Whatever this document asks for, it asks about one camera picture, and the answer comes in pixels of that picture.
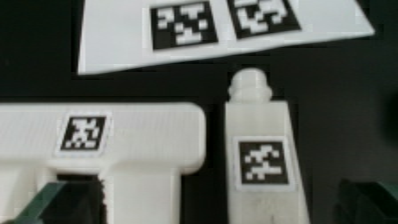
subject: white paper card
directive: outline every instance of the white paper card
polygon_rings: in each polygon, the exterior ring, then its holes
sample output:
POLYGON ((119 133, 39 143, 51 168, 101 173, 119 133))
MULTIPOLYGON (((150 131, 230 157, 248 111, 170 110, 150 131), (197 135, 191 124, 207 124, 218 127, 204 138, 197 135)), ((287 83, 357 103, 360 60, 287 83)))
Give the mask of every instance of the white paper card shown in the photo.
POLYGON ((85 0, 78 74, 373 32, 355 0, 85 0))

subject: white cylindrical object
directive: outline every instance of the white cylindrical object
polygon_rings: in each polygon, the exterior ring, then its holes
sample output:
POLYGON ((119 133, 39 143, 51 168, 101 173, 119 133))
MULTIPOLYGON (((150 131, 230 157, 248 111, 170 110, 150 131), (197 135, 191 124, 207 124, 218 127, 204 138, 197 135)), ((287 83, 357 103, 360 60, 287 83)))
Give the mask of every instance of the white cylindrical object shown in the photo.
POLYGON ((286 102, 270 102, 259 70, 232 78, 225 104, 230 224, 307 224, 307 206, 286 102))

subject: rounded cap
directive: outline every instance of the rounded cap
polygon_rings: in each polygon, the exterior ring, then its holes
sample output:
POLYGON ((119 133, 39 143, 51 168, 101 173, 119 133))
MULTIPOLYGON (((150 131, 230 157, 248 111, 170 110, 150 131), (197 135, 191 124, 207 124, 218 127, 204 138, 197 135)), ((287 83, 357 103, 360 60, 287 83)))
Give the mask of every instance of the rounded cap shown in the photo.
POLYGON ((266 76, 259 69, 246 68, 238 71, 230 87, 230 102, 261 103, 270 101, 271 89, 266 83, 266 76))

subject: black table surface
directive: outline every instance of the black table surface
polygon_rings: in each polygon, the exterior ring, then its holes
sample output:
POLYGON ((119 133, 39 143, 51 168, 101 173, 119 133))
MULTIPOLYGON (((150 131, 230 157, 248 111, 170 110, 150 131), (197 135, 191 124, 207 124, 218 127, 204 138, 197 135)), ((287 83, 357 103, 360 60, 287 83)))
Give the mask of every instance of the black table surface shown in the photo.
POLYGON ((291 108, 310 220, 332 223, 341 178, 398 183, 398 1, 360 0, 376 35, 76 76, 81 0, 0 1, 0 103, 193 102, 207 118, 204 167, 182 177, 181 223, 227 223, 223 102, 257 67, 291 108))

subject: white plastic object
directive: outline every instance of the white plastic object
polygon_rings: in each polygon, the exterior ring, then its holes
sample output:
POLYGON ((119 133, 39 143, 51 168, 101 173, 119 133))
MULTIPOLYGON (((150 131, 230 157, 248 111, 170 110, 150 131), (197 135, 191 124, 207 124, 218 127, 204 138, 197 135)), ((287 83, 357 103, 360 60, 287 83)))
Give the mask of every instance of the white plastic object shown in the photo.
POLYGON ((204 161, 204 114, 174 104, 0 105, 0 223, 56 174, 97 175, 108 224, 179 223, 179 176, 204 161))
POLYGON ((287 105, 270 101, 261 70, 238 72, 229 93, 229 223, 309 224, 287 105))
POLYGON ((355 0, 85 0, 78 73, 94 75, 357 38, 373 32, 355 0), (198 4, 190 17, 177 15, 184 10, 177 7, 186 4, 198 4), (150 17, 156 8, 163 9, 150 17), (213 19, 206 17, 209 9, 213 19), (289 29, 289 17, 296 18, 300 29, 289 29), (159 50, 152 43, 159 34, 156 29, 168 34, 161 42, 170 40, 175 45, 159 50))

